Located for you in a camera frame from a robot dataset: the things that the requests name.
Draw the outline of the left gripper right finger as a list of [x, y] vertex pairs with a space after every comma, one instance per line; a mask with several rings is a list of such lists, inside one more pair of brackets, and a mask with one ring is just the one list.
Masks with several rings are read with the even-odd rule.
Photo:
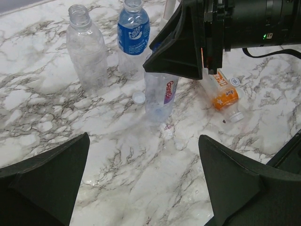
[[214, 213], [208, 225], [300, 225], [301, 175], [255, 161], [206, 135], [198, 146]]

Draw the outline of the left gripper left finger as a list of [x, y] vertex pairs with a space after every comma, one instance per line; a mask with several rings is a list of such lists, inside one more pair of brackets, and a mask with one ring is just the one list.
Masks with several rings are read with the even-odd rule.
[[60, 146], [0, 169], [2, 226], [68, 226], [87, 162], [90, 139]]

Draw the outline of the white water bottle cap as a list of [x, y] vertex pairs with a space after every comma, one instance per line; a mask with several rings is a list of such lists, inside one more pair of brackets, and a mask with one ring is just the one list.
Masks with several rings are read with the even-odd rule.
[[141, 91], [137, 91], [132, 95], [132, 100], [137, 105], [143, 105], [145, 103], [145, 94]]

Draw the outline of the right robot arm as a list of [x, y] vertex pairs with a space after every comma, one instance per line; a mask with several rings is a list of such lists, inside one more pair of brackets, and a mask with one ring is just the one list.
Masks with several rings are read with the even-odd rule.
[[225, 51], [300, 44], [298, 0], [183, 0], [150, 44], [143, 67], [193, 80], [216, 74]]

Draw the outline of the purple label water bottle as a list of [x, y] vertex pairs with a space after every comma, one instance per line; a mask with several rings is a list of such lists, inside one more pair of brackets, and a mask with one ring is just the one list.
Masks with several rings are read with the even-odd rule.
[[172, 113], [179, 77], [145, 71], [144, 80], [146, 116], [153, 123], [163, 123]]

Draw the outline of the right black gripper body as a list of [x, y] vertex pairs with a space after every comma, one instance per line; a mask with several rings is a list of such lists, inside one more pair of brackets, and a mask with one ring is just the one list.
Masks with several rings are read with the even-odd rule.
[[189, 4], [198, 73], [215, 74], [222, 67], [226, 23], [235, 7], [233, 0], [193, 0]]

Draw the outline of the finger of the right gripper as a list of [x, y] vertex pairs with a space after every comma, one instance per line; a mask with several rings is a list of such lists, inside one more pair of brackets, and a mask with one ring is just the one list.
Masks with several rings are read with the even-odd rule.
[[152, 54], [143, 64], [145, 71], [201, 80], [203, 19], [202, 0], [182, 0], [150, 44]]

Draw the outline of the orange label drink bottle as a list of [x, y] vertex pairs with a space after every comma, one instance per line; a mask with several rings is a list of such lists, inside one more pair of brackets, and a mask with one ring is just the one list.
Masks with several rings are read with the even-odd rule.
[[232, 123], [242, 120], [244, 116], [238, 109], [238, 92], [221, 70], [218, 69], [217, 74], [209, 74], [208, 82], [210, 101], [215, 109], [223, 113]]

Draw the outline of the clear unlabelled plastic bottle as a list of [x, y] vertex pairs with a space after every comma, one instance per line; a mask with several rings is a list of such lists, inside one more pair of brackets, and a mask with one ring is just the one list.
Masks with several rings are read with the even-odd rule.
[[103, 34], [92, 22], [87, 8], [75, 4], [68, 9], [70, 25], [66, 47], [83, 89], [96, 94], [107, 87], [107, 55]]

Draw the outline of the blue label Pocari bottle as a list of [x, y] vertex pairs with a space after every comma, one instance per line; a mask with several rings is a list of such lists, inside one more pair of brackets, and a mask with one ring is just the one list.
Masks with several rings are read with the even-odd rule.
[[125, 0], [118, 19], [117, 43], [118, 69], [126, 79], [140, 79], [149, 38], [150, 20], [143, 1]]

